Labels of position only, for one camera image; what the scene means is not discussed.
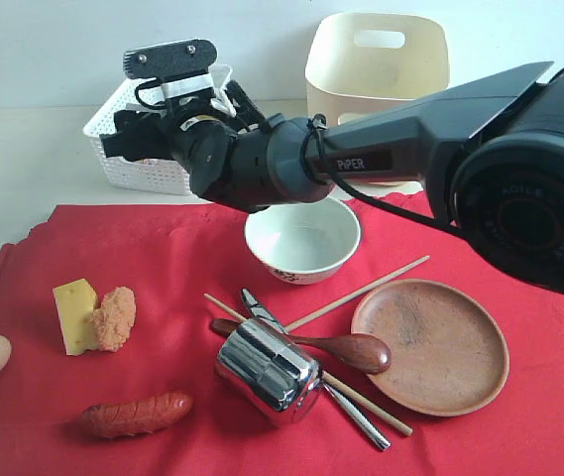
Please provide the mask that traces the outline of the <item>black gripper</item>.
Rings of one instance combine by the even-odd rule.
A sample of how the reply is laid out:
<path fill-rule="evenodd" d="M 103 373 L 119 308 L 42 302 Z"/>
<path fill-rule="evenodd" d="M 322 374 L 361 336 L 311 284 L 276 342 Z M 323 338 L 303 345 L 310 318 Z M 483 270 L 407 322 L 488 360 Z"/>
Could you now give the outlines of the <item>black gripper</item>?
<path fill-rule="evenodd" d="M 257 125 L 257 107 L 246 99 L 230 98 L 236 115 L 218 110 L 214 103 L 194 99 L 165 116 L 158 112 L 124 109 L 114 113 L 114 134 L 102 134 L 100 142 L 108 158 L 127 162 L 144 159 L 175 160 L 187 172 L 198 161 L 205 141 L 210 149 L 231 149 L 241 132 Z"/>

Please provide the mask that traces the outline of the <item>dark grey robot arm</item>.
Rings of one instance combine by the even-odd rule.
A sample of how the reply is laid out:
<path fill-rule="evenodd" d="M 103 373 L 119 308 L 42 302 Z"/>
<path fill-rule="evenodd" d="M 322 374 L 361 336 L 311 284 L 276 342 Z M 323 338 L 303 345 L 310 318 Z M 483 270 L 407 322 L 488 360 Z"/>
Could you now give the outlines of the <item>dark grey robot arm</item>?
<path fill-rule="evenodd" d="M 239 115 L 198 100 L 119 111 L 109 157 L 164 159 L 198 197 L 247 213 L 315 202 L 354 181 L 418 182 L 431 213 L 499 271 L 564 295 L 564 67 L 521 65 L 343 125 L 266 118 L 236 83 Z"/>

